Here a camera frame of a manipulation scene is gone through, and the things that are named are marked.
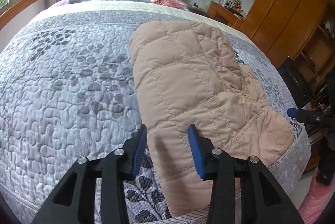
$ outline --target decorative items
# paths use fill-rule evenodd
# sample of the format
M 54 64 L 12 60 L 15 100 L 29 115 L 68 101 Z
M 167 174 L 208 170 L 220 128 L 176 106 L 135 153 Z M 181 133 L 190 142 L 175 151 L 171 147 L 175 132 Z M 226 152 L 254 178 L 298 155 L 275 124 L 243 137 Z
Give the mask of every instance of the decorative items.
M 322 24 L 323 30 L 329 35 L 332 41 L 335 40 L 334 34 L 334 23 L 330 21 L 326 21 Z

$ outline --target wooden desk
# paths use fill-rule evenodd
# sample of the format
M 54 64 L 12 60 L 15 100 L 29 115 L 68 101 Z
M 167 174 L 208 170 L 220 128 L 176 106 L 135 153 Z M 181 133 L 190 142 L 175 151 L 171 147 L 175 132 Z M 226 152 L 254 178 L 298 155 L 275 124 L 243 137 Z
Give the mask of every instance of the wooden desk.
M 223 6 L 214 1 L 211 2 L 206 16 L 237 30 L 243 22 L 243 20 L 239 19 L 228 9 L 224 8 Z

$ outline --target black mount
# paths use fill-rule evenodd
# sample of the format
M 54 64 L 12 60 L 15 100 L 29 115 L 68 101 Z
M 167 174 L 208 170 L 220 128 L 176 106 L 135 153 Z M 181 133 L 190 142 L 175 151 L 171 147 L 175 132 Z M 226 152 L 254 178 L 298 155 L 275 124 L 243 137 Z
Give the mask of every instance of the black mount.
M 198 143 L 191 150 L 193 157 L 202 155 L 197 166 L 203 180 L 213 180 L 207 224 L 235 223 L 235 178 L 240 178 L 242 224 L 303 224 L 300 214 L 280 184 L 256 156 L 247 160 L 231 157 L 214 148 L 211 140 L 200 137 L 194 124 L 189 128 Z
M 94 224 L 97 178 L 102 178 L 102 223 L 129 223 L 123 180 L 132 181 L 138 174 L 146 137 L 142 125 L 137 136 L 126 140 L 122 149 L 92 161 L 80 157 L 50 193 L 32 224 Z

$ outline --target pink cloth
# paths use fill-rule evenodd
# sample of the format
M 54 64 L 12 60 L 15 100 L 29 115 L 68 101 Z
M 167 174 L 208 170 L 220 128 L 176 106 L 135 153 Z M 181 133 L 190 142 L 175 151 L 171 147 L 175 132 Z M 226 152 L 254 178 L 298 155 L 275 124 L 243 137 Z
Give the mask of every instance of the pink cloth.
M 52 6 L 50 6 L 50 8 L 63 6 L 63 5 L 66 5 L 66 4 L 67 4 L 67 0 L 60 0 L 57 3 L 53 4 Z
M 298 210 L 305 224 L 313 224 L 319 218 L 322 213 L 325 200 L 332 188 L 335 187 L 335 185 L 326 186 L 318 183 L 316 181 L 316 177 L 319 173 L 320 171 L 317 168 L 313 175 L 309 191 Z

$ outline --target quilted bedspread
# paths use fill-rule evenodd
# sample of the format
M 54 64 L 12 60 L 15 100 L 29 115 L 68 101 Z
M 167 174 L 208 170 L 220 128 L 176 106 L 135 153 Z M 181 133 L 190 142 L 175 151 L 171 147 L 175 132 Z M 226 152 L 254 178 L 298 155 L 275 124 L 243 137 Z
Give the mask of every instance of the quilted bedspread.
M 62 8 L 53 8 L 54 14 L 29 23 L 0 54 L 0 191 L 23 224 L 32 221 L 78 157 L 104 157 L 140 127 L 128 47 L 139 25 L 157 20 L 205 21 L 184 11 L 174 16 L 177 9 L 162 7 L 158 13 L 154 4 L 143 5 L 146 10 L 114 4 L 63 14 Z M 304 127 L 286 114 L 295 107 L 294 101 L 255 45 L 227 36 L 237 60 L 252 66 L 270 105 L 292 126 L 294 143 L 270 167 L 290 192 L 310 155 Z M 170 213 L 148 150 L 136 181 L 124 182 L 124 188 L 131 223 L 202 223 L 207 213 L 204 209 L 166 220 Z M 101 222 L 100 189 L 98 180 L 97 223 Z

